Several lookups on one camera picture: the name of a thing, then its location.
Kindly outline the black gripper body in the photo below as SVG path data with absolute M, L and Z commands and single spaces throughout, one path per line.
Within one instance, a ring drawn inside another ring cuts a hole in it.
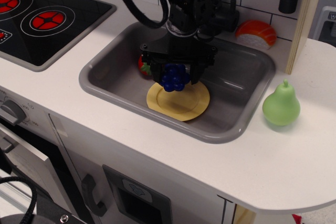
M 166 33 L 161 38 L 144 42 L 142 61 L 151 64 L 183 64 L 208 67 L 214 64 L 218 49 L 194 37 L 177 37 Z

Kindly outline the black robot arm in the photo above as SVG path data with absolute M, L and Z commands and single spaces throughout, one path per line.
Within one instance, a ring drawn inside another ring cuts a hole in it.
M 198 40 L 198 29 L 215 16 L 219 0 L 168 0 L 170 13 L 166 34 L 141 46 L 142 60 L 150 66 L 153 80 L 162 81 L 166 64 L 190 67 L 191 83 L 199 81 L 205 68 L 213 65 L 216 47 Z

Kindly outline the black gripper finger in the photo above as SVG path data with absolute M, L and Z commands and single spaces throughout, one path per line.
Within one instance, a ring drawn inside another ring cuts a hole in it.
M 150 70 L 152 74 L 152 79 L 155 82 L 160 83 L 162 81 L 164 67 L 165 67 L 165 64 L 163 63 L 157 63 L 155 61 L 151 61 Z
M 191 84 L 198 83 L 199 79 L 202 77 L 207 65 L 190 65 L 190 82 Z

